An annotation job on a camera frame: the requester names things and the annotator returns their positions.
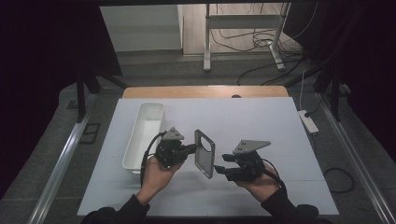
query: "black sleeve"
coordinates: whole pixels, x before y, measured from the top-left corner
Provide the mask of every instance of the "black sleeve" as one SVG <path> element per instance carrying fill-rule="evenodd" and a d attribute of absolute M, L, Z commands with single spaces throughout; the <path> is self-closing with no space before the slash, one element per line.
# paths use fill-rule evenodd
<path fill-rule="evenodd" d="M 117 212 L 112 207 L 103 207 L 90 212 L 81 224 L 137 224 L 146 216 L 149 206 L 144 207 L 135 195 Z"/>
<path fill-rule="evenodd" d="M 267 210 L 279 223 L 331 223 L 327 220 L 318 219 L 318 209 L 315 206 L 309 204 L 300 204 L 295 207 L 281 189 L 279 189 L 265 202 L 263 202 L 262 208 Z"/>

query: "power outlet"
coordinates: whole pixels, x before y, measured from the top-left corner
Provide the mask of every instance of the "power outlet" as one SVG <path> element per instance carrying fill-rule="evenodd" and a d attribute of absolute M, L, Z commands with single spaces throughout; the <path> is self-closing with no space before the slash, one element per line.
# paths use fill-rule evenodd
<path fill-rule="evenodd" d="M 309 133 L 314 134 L 319 131 L 317 125 L 315 125 L 315 123 L 311 119 L 311 117 L 308 117 L 308 118 L 305 117 L 305 114 L 306 114 L 305 110 L 300 110 L 298 112 L 298 114 L 300 115 L 301 121 L 303 122 L 305 128 L 308 130 Z"/>

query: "white metal stand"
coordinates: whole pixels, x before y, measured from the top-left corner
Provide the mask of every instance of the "white metal stand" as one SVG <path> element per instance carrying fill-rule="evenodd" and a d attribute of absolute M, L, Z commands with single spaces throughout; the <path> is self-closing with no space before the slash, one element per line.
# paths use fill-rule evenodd
<path fill-rule="evenodd" d="M 278 71 L 284 71 L 285 65 L 279 56 L 277 42 L 285 23 L 290 3 L 285 3 L 280 15 L 212 15 L 209 13 L 209 4 L 206 4 L 205 16 L 205 50 L 204 71 L 210 71 L 210 29 L 271 29 L 276 28 L 274 40 L 269 43 L 269 50 L 273 55 Z"/>

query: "hand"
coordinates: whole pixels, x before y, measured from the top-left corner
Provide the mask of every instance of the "hand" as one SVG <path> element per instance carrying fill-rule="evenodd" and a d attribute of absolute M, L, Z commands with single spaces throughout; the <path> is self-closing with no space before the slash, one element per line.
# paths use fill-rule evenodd
<path fill-rule="evenodd" d="M 183 163 L 178 163 L 170 168 L 165 168 L 155 157 L 150 157 L 146 163 L 145 177 L 142 189 L 136 194 L 137 200 L 146 206 L 154 196 L 164 189 L 172 179 L 175 172 Z"/>
<path fill-rule="evenodd" d="M 276 175 L 275 170 L 270 165 L 265 164 L 265 168 Z M 262 174 L 262 176 L 258 177 L 253 182 L 235 181 L 235 184 L 241 188 L 247 189 L 247 191 L 249 191 L 260 203 L 263 203 L 279 189 L 277 182 L 265 174 Z"/>

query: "white tabletop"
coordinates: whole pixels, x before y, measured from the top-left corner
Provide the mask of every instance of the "white tabletop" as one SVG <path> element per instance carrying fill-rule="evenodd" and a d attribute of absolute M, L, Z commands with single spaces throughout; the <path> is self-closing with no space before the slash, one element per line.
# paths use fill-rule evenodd
<path fill-rule="evenodd" d="M 236 167 L 221 155 L 231 154 L 241 139 L 270 141 L 258 152 L 279 171 L 291 202 L 312 204 L 322 215 L 338 214 L 294 102 L 289 97 L 270 97 L 119 99 L 79 216 L 105 206 L 118 210 L 139 191 L 138 179 L 121 163 L 138 108 L 145 102 L 165 105 L 165 128 L 176 127 L 185 136 L 184 145 L 194 143 L 196 129 L 211 138 L 216 143 L 216 165 Z M 153 217 L 269 216 L 245 189 L 224 175 L 214 172 L 207 179 L 195 167 L 193 155 L 150 205 L 148 216 Z"/>

